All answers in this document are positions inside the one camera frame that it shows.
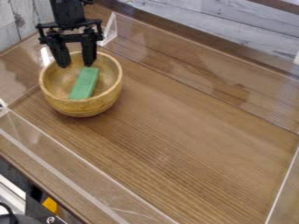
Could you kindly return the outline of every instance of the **wooden bowl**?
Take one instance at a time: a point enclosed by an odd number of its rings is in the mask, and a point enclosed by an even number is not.
[[[40,86],[47,102],[67,116],[88,117],[104,112],[116,102],[122,91],[123,70],[116,59],[99,52],[92,67],[100,70],[97,85],[92,97],[69,100],[68,96],[80,70],[84,67],[81,53],[71,54],[71,65],[60,68],[52,62],[40,75]]]

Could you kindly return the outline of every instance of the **green block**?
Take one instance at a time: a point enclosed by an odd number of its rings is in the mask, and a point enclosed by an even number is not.
[[[83,100],[92,96],[99,82],[99,69],[84,67],[80,70],[79,78],[69,93],[71,100]]]

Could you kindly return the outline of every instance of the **green sponge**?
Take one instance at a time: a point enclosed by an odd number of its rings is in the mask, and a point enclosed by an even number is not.
[[[92,96],[99,81],[99,69],[84,67],[80,70],[79,78],[69,93],[71,100],[87,99]]]

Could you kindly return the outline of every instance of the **bowl rim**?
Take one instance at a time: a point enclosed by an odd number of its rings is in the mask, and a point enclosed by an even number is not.
[[[79,54],[79,53],[80,53],[80,51],[71,52],[69,55]],[[92,97],[89,97],[89,98],[87,98],[87,99],[81,99],[81,100],[61,99],[60,97],[57,97],[55,94],[52,94],[52,93],[48,91],[48,89],[47,89],[47,87],[44,86],[44,83],[43,83],[43,80],[44,80],[43,77],[44,77],[45,71],[47,71],[47,69],[52,66],[52,64],[56,63],[55,60],[53,60],[53,61],[51,62],[51,64],[41,70],[41,72],[40,72],[40,78],[39,78],[41,91],[43,91],[43,92],[44,92],[52,99],[59,100],[59,101],[61,101],[61,102],[91,102],[91,101],[96,100],[97,98],[103,97],[104,95],[107,95],[107,94],[108,94],[108,93],[118,87],[118,85],[119,85],[119,83],[120,83],[120,81],[122,81],[122,79],[123,79],[123,68],[122,68],[122,66],[120,66],[120,64],[119,64],[119,62],[118,62],[118,60],[116,60],[111,55],[108,55],[107,53],[103,53],[103,52],[97,52],[97,54],[100,54],[101,56],[108,57],[108,58],[115,62],[115,64],[116,64],[116,68],[118,68],[118,78],[116,78],[116,82],[114,83],[114,85],[111,86],[111,88],[110,88],[106,92],[103,92],[101,94],[95,95],[95,96],[92,96]]]

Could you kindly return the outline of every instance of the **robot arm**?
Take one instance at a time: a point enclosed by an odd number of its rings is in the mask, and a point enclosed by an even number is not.
[[[71,53],[67,43],[81,43],[84,64],[89,67],[97,58],[97,41],[103,40],[101,20],[85,19],[83,4],[93,4],[93,0],[51,0],[55,22],[37,24],[40,43],[47,44],[60,67],[71,64]],[[85,27],[80,34],[63,34],[67,30]]]

